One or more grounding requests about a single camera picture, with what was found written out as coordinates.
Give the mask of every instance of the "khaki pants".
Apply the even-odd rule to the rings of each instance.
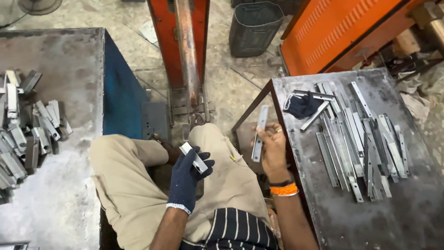
[[[204,195],[196,202],[183,237],[192,242],[205,240],[214,210],[225,207],[249,212],[269,226],[256,175],[229,139],[214,124],[196,126],[189,138],[191,145],[210,152],[210,159],[216,163],[213,173],[204,180]],[[156,141],[106,135],[93,141],[89,154],[95,172],[92,179],[120,247],[148,249],[165,213],[168,197],[154,184],[145,166],[165,164],[167,151]]]

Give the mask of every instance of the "blue metal panel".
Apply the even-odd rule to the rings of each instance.
[[[142,140],[141,104],[150,100],[108,32],[103,92],[103,134]]]

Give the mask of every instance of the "black and white striped fabric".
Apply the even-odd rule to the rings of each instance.
[[[256,216],[236,208],[214,211],[213,227],[206,241],[183,240],[180,250],[279,250],[270,228]]]

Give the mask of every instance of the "glove with white cuff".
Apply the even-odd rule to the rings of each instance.
[[[199,153],[198,156],[208,167],[205,172],[200,174],[193,166],[193,160],[199,147],[193,147],[186,155],[181,154],[173,166],[171,173],[170,194],[166,207],[175,207],[191,214],[196,206],[196,187],[198,181],[207,177],[213,172],[214,160],[207,160],[210,153]]]

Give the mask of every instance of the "worker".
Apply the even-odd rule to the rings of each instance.
[[[314,250],[317,243],[287,170],[285,135],[277,123],[256,128],[263,140],[262,166],[270,181],[285,250]],[[126,250],[278,250],[256,174],[214,124],[195,124],[194,147],[180,154],[156,140],[106,135],[90,147],[99,200],[117,241]],[[199,151],[208,169],[193,167]],[[174,164],[169,195],[145,167]],[[196,201],[196,186],[204,195]]]

